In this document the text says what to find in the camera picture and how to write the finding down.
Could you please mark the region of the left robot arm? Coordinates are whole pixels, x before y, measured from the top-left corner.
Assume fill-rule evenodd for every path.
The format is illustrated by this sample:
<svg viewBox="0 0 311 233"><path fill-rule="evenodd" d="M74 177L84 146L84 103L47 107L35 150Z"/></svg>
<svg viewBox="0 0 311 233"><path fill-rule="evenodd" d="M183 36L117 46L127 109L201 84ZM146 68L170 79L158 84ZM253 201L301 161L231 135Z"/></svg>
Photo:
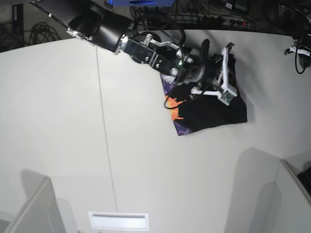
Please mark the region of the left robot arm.
<svg viewBox="0 0 311 233"><path fill-rule="evenodd" d="M311 1L285 0L284 6L294 13L294 29L291 36L296 40L298 53L311 56Z"/></svg>

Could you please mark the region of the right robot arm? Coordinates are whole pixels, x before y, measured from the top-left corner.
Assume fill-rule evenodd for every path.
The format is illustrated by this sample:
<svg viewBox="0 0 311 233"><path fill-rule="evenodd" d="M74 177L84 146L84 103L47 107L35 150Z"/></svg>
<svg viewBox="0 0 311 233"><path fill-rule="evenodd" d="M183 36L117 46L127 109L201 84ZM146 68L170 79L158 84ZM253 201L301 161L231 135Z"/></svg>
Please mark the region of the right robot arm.
<svg viewBox="0 0 311 233"><path fill-rule="evenodd" d="M91 0L34 0L32 5L62 24L73 37L114 54L124 52L175 85L195 83L192 95L216 96L225 104L238 95L230 82L229 57L233 43L223 47L220 54L209 56L210 41L204 40L198 49L188 47L185 31L179 25L176 28L180 40L163 41L154 32L138 30L146 16L132 20Z"/></svg>

